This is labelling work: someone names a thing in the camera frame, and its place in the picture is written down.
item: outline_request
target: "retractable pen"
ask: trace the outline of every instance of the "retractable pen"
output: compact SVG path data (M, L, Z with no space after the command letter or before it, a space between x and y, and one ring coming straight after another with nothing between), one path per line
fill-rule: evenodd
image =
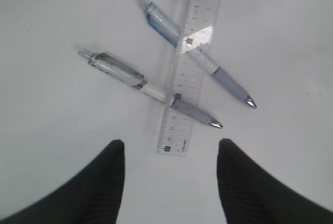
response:
M149 0L136 0L144 11L147 23L174 47L177 47L180 29L168 16ZM187 52L196 63L235 98L252 108L257 108L249 93L237 83L221 66L199 47Z
M168 102L166 91L157 88L148 82L144 78L143 74L122 63L115 57L107 53L92 53L86 49L80 50L78 54L87 59L89 65L162 103L168 103L171 108L177 110L178 112L189 116L204 125L209 125L219 129L223 128L222 124L211 117L208 113L183 100L180 94L174 95L174 97Z

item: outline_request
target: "blue pen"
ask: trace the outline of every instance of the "blue pen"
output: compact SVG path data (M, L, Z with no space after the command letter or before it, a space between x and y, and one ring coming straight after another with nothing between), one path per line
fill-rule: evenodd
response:
M144 11L147 23L155 29L162 37L164 37L174 47L177 47L180 37L180 29L175 25L167 15L162 12L154 3L149 0L136 0L140 8ZM249 93L237 83L221 66L210 58L200 49L195 49L188 54L194 59L198 65L206 71L215 81L227 89L230 94L238 100L246 103L252 108L257 108L254 100Z

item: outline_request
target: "pen cap end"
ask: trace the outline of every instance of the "pen cap end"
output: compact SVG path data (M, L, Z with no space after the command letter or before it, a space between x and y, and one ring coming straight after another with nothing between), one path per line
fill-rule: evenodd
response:
M93 53L87 49L81 49L78 51L78 55L89 60L93 56Z

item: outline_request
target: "ballpoint pen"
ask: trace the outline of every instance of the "ballpoint pen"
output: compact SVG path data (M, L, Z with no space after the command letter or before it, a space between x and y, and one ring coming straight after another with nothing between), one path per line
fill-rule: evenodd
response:
M117 60L115 57L107 53L92 53L86 49L80 50L78 54L87 59L89 65L162 103L168 103L171 108L177 110L178 112L189 116L204 125L210 125L219 129L223 128L222 124L211 117L208 113L184 101L180 94L174 95L168 102L166 91L157 88L148 82L141 73Z
M174 47L177 47L180 29L168 16L149 0L136 0L144 11L147 23ZM249 93L237 83L221 66L204 53L199 47L187 52L196 63L214 80L227 89L238 100L252 108L257 108Z

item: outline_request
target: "clear plastic ruler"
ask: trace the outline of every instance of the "clear plastic ruler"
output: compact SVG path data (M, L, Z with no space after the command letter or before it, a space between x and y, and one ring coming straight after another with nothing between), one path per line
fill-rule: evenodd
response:
M208 52L220 0L186 0L177 45L173 73L169 86L170 99L175 95L196 105L203 72L192 60L197 47ZM186 156L193 127L193 119L166 107L157 145L157 153Z

